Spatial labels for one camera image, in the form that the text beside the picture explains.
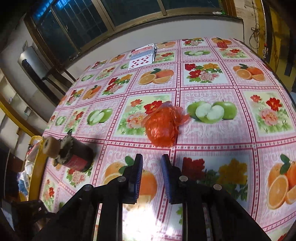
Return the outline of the motor with rubber roller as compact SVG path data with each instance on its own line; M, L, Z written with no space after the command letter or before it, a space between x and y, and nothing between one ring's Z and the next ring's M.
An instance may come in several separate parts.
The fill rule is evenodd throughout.
M43 153L54 159L54 165L66 166L78 172L86 172L95 157L93 149L72 136L72 129L60 140L45 138Z

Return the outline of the yellow cardboard tray box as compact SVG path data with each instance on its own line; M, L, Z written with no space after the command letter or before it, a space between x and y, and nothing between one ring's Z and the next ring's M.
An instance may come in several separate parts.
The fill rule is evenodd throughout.
M22 171L18 173L18 190L21 201L39 199L43 172L47 156L43 153L45 139L42 136L33 136L29 142Z

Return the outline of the red plastic bag ball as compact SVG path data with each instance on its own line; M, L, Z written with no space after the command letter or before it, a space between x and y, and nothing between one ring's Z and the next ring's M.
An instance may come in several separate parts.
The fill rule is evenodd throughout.
M142 122L147 138L156 147L172 147L179 134L179 126L190 118L180 106L170 101L160 105L153 113L148 114Z

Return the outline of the floral fruit tablecloth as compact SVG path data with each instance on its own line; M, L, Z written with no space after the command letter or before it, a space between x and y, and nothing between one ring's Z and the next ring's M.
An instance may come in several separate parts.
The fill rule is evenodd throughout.
M99 59L69 88L44 136L93 148L80 161L48 159L39 197L57 212L84 185L101 186L144 159L139 199L123 206L124 240L181 240L182 205L166 197L161 157L188 178L221 185L271 240L295 222L295 106L267 65L228 38L160 42L152 64L134 52Z

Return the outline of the wooden chair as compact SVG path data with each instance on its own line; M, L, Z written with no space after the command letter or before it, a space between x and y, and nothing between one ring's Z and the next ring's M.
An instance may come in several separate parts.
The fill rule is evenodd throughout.
M57 69L50 69L44 77L41 78L42 81L48 82L52 85L58 92L65 95L69 88L72 86L72 82L64 77Z

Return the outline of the silver tower air conditioner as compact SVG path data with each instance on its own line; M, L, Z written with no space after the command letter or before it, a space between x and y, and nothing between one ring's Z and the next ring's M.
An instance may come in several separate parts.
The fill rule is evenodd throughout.
M57 80L50 75L50 71L32 46L20 54L18 63L37 89L57 106L65 92L57 85Z

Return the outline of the playing cards stack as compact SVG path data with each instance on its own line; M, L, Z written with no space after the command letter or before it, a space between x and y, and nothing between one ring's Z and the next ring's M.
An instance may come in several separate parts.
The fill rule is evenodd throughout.
M155 60L156 50L156 46L153 43L133 50L131 52L128 70L152 64Z

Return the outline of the white wall shelf cabinet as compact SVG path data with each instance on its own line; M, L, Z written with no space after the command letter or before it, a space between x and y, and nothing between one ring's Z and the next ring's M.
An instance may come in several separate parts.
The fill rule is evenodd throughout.
M32 136L41 136L47 123L22 99L1 72L1 142L25 159Z

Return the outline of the wooden window frame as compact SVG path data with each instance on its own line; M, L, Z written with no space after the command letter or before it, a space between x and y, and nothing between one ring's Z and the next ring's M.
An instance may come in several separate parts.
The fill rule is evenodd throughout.
M107 38L175 16L236 16L234 1L38 1L25 25L50 65L62 69Z

